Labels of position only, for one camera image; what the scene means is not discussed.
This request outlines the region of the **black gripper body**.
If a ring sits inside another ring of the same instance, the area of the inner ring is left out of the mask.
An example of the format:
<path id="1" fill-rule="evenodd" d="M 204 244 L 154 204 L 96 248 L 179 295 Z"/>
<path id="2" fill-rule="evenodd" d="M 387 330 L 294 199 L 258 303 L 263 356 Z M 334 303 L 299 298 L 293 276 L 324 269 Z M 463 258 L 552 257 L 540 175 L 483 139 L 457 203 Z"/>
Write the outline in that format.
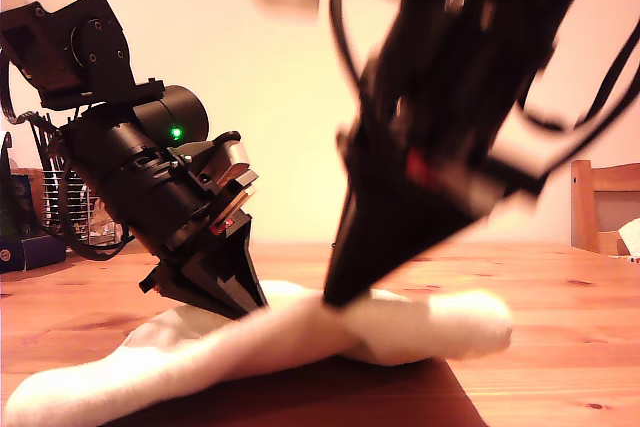
<path id="1" fill-rule="evenodd" d="M 177 160 L 138 159 L 112 176 L 112 215 L 127 224 L 158 264 L 139 283 L 159 291 L 158 267 L 181 274 L 209 232 L 231 234 L 253 194 L 257 174 L 245 161 L 219 168 L 214 161 L 194 173 Z"/>

